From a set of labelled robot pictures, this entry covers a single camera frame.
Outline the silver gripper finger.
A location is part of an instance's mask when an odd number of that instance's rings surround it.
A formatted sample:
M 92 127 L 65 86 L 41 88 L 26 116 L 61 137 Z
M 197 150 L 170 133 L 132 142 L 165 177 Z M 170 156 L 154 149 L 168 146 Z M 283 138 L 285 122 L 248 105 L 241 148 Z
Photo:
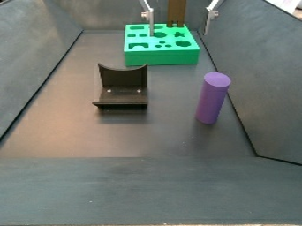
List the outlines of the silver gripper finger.
M 205 15 L 205 27 L 204 27 L 204 34 L 208 33 L 209 23 L 213 18 L 217 17 L 217 7 L 223 3 L 224 0 L 212 0 L 209 5 L 205 8 L 207 15 Z
M 149 6 L 146 0 L 138 0 L 138 3 L 144 9 L 141 17 L 148 21 L 149 35 L 153 35 L 153 8 Z

